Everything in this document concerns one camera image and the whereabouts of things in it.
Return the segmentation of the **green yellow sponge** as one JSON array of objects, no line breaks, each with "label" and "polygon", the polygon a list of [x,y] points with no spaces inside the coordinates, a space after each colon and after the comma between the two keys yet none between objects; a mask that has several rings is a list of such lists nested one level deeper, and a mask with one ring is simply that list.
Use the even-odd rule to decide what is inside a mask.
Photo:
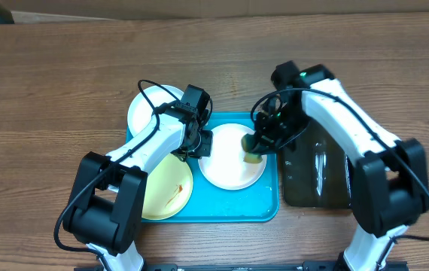
[{"label": "green yellow sponge", "polygon": [[245,134],[241,139],[242,150],[245,152],[243,160],[246,163],[257,164],[263,161],[260,154],[256,154],[254,149],[256,147],[256,138],[254,135]]}]

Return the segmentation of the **yellow plate with ketchup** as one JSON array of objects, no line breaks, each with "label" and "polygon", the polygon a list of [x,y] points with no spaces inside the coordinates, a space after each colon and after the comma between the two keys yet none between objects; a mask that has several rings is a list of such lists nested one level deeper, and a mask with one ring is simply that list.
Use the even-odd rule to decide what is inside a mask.
[{"label": "yellow plate with ketchup", "polygon": [[193,191],[193,174],[186,162],[170,154],[148,176],[141,217],[159,221],[179,213]]}]

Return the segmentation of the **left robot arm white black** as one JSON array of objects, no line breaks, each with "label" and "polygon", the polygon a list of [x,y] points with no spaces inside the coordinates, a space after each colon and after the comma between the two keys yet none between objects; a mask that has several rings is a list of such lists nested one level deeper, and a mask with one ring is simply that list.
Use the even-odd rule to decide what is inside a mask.
[{"label": "left robot arm white black", "polygon": [[72,233],[94,254],[98,270],[141,270],[135,247],[140,231],[148,175],[168,155],[207,157],[213,134],[194,113],[155,111],[150,123],[131,141],[109,154],[86,154],[78,167],[68,204],[54,228]]}]

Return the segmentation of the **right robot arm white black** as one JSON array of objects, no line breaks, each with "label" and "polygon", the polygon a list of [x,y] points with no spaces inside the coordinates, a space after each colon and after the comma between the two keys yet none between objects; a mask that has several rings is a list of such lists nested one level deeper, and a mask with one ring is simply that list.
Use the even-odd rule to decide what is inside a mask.
[{"label": "right robot arm white black", "polygon": [[406,270],[388,262],[398,239],[429,210],[427,161],[415,139],[403,141],[378,125],[346,93],[324,65],[300,70],[294,62],[277,65],[275,91],[251,111],[254,134],[242,138],[248,154],[261,157],[291,145],[314,120],[345,152],[350,206],[357,229],[335,262],[318,270]]}]

